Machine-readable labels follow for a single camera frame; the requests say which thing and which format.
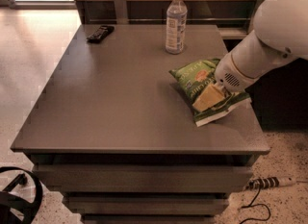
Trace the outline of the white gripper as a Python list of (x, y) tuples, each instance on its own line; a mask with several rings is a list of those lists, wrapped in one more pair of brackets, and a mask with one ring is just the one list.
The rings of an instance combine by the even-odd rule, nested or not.
[[(230, 92), (239, 92), (252, 86), (257, 78), (250, 78), (244, 75), (236, 66), (232, 54), (226, 54), (218, 63), (215, 70), (217, 83), (224, 86)], [(198, 112), (213, 107), (225, 98), (224, 92), (214, 84), (209, 84), (196, 98), (192, 106)]]

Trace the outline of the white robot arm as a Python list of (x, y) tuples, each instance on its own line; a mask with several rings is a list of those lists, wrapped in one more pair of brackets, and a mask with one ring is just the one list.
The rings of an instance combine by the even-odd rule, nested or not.
[(220, 60), (216, 81), (192, 106), (203, 112), (227, 91), (243, 91), (298, 58), (308, 59), (308, 0), (265, 0), (254, 15), (253, 30)]

